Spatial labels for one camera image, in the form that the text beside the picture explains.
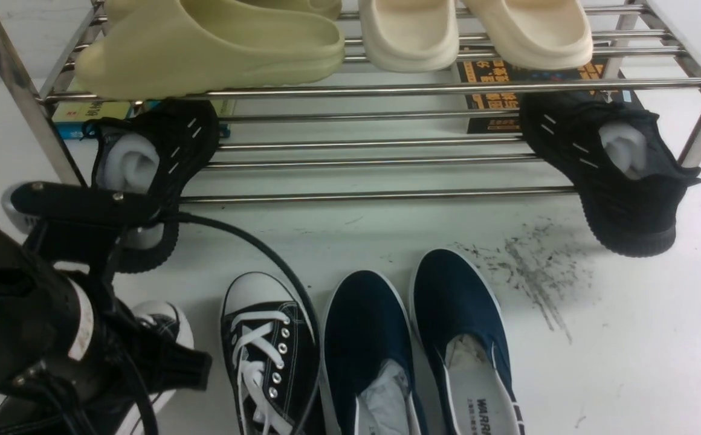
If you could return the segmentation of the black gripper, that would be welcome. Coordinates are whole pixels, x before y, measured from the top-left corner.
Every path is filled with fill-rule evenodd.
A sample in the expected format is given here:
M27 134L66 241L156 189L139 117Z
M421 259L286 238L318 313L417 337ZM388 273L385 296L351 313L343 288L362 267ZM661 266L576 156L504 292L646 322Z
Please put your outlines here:
M126 233L171 212L146 195L44 182L7 191L4 210L29 231L2 298L2 393L55 408L69 434L97 434L85 408L121 378L143 434L159 433L162 400L204 391L212 356L141 325L111 283Z

